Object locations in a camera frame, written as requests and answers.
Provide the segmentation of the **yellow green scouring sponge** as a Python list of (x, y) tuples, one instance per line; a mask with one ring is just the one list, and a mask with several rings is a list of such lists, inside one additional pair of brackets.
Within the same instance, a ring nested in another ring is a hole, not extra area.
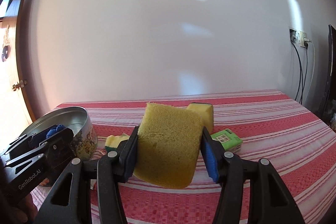
[(110, 135), (106, 138), (105, 141), (105, 150), (107, 153), (111, 152), (111, 151), (116, 151), (118, 145), (124, 141), (129, 139), (129, 135), (123, 133), (122, 135), (118, 135), (118, 136), (114, 136), (114, 135)]

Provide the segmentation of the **yellow sponge green backing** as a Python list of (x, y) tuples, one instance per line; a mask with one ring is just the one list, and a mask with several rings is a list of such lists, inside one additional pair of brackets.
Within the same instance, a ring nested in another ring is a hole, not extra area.
[(193, 110), (148, 102), (137, 133), (134, 175), (164, 188), (189, 186), (202, 131), (203, 120)]

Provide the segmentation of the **yellow sponge dark backing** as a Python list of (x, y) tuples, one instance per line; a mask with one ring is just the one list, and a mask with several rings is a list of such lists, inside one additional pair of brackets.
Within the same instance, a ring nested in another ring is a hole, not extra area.
[(204, 125), (209, 132), (213, 130), (214, 110), (212, 104), (193, 102), (187, 106), (187, 109), (198, 113), (202, 117)]

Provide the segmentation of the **round metal tin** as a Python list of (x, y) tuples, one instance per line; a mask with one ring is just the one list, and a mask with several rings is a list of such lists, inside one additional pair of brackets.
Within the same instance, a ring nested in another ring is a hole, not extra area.
[(51, 187), (63, 172), (67, 164), (75, 157), (84, 161), (90, 160), (97, 148), (97, 134), (93, 128), (87, 110), (73, 106), (54, 110), (29, 125), (22, 135), (34, 135), (52, 126), (63, 125), (73, 132), (73, 139), (69, 144), (73, 155), (69, 151), (62, 151), (60, 159), (47, 173), (47, 177), (39, 184), (41, 187)]

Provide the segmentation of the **wooden door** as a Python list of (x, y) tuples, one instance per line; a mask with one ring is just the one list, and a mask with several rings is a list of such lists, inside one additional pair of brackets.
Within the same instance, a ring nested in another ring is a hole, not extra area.
[(24, 69), (24, 35), (22, 34), (22, 26), (24, 25), (24, 4), (25, 0), (12, 0), (1, 22), (3, 35), (6, 26), (10, 26), (10, 54), (5, 62), (1, 62), (1, 65), (3, 65), (5, 69), (5, 79), (9, 82), (7, 88), (10, 102), (7, 105), (14, 108), (11, 110), (11, 114), (14, 114), (15, 119), (21, 119), (24, 123), (31, 124), (35, 120), (35, 114), (27, 94), (27, 86), (17, 91), (12, 90), (13, 84), (16, 84), (19, 80), (27, 80)]

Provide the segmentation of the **pink floral snack packet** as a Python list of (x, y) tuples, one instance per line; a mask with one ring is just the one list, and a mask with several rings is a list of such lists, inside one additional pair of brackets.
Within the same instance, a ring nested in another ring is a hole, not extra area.
[[(96, 151), (93, 153), (93, 156), (91, 157), (91, 160), (100, 159), (105, 154), (106, 154), (106, 150), (104, 148), (96, 149)], [(97, 189), (97, 179), (93, 178), (91, 179), (91, 190), (96, 190), (96, 189)]]

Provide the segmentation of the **green tissue pack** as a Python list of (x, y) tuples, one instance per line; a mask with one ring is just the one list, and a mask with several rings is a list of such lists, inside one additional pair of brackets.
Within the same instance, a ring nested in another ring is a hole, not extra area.
[(226, 151), (237, 153), (242, 147), (243, 141), (228, 128), (212, 134), (211, 137), (213, 140), (219, 141)]

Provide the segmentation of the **red striped tablecloth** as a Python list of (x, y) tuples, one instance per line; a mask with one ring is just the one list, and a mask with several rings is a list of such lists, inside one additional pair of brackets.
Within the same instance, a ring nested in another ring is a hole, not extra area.
[[(329, 221), (335, 200), (335, 132), (312, 112), (277, 90), (157, 99), (186, 107), (214, 108), (214, 131), (230, 129), (243, 141), (242, 159), (268, 159), (291, 192), (306, 223)], [(221, 187), (198, 159), (192, 183), (169, 190), (132, 177), (120, 193), (129, 223), (211, 223)]]

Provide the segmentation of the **door hanging ornament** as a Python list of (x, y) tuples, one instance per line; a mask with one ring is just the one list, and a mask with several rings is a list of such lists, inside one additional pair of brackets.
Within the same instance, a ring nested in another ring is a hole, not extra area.
[(10, 54), (9, 29), (10, 29), (10, 26), (7, 25), (5, 28), (4, 36), (3, 36), (2, 56), (1, 56), (2, 62), (5, 62), (8, 59), (9, 54)]

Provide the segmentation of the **black monitor edge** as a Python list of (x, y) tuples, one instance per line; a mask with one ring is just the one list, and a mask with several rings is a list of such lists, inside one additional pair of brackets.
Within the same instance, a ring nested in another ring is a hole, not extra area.
[(317, 116), (323, 121), (329, 119), (335, 106), (335, 28), (329, 24), (328, 67), (325, 91), (319, 105)]

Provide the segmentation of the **wall power outlet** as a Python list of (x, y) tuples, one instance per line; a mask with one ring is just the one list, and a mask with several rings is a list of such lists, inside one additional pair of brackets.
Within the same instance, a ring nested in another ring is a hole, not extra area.
[(295, 46), (307, 47), (309, 39), (307, 38), (306, 32), (295, 30), (294, 28), (289, 29), (290, 42)]

